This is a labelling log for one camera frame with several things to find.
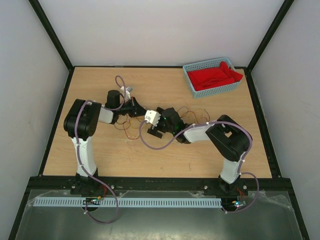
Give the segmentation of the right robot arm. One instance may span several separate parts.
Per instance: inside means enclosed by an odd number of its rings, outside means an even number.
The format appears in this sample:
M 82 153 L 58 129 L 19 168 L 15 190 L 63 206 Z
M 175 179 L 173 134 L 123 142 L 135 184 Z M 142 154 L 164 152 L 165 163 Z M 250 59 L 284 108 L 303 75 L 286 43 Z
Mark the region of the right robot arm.
M 162 150 L 173 141 L 191 144 L 199 141 L 211 141 L 223 156 L 223 167 L 218 177 L 218 188 L 225 194 L 231 194 L 237 187 L 241 176 L 241 167 L 251 150 L 253 138 L 228 115 L 221 115 L 217 120 L 206 123 L 185 123 L 174 108 L 147 110 L 144 122 L 151 124 L 147 133 L 157 138 L 170 133 L 173 138 L 163 147 L 152 147 L 145 140 L 142 142 L 150 149 Z

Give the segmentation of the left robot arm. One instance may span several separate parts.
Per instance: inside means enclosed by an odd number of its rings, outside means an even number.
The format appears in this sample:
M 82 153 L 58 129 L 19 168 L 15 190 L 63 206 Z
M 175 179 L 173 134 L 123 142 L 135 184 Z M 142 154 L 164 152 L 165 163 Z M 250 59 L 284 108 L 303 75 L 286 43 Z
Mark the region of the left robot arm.
M 147 112 L 135 97 L 121 96 L 123 94 L 118 90 L 108 91 L 105 106 L 98 102 L 76 99 L 63 122 L 63 128 L 71 138 L 76 152 L 76 177 L 83 180 L 82 188 L 89 194 L 96 193 L 100 188 L 100 181 L 96 179 L 98 168 L 94 160 L 92 140 L 98 122 L 114 125 L 119 116 L 135 118 L 144 116 Z

